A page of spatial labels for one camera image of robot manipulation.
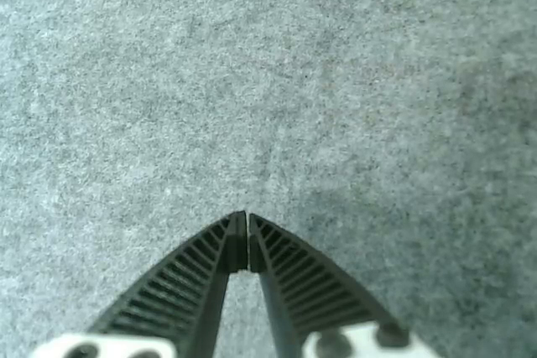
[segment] screw hole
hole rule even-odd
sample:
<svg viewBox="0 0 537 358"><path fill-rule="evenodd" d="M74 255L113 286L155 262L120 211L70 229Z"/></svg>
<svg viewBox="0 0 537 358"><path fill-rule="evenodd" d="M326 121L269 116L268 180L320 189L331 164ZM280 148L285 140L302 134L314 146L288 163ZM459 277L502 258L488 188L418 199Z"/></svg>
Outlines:
<svg viewBox="0 0 537 358"><path fill-rule="evenodd" d="M65 358L96 358L99 350L93 344L82 344L73 348L67 353Z"/></svg>
<svg viewBox="0 0 537 358"><path fill-rule="evenodd" d="M131 358L160 358L160 354L155 351L142 351L132 355Z"/></svg>

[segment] gray carpet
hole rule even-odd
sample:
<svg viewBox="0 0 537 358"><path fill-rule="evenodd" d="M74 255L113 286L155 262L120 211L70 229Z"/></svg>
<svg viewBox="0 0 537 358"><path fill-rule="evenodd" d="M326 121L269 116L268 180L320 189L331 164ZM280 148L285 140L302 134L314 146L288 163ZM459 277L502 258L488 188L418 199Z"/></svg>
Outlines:
<svg viewBox="0 0 537 358"><path fill-rule="evenodd" d="M536 357L536 25L537 0L0 0L0 356L246 208L445 357ZM274 356L255 278L216 356Z"/></svg>

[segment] screw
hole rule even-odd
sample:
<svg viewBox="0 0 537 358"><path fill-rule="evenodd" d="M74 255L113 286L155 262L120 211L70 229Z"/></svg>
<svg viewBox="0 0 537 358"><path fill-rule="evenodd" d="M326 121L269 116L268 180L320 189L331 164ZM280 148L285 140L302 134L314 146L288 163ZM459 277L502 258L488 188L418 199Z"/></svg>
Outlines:
<svg viewBox="0 0 537 358"><path fill-rule="evenodd" d="M78 345L67 353L65 358L96 358L99 350L93 344Z"/></svg>
<svg viewBox="0 0 537 358"><path fill-rule="evenodd" d="M352 345L338 329L321 332L315 345L317 358L349 358L352 356Z"/></svg>

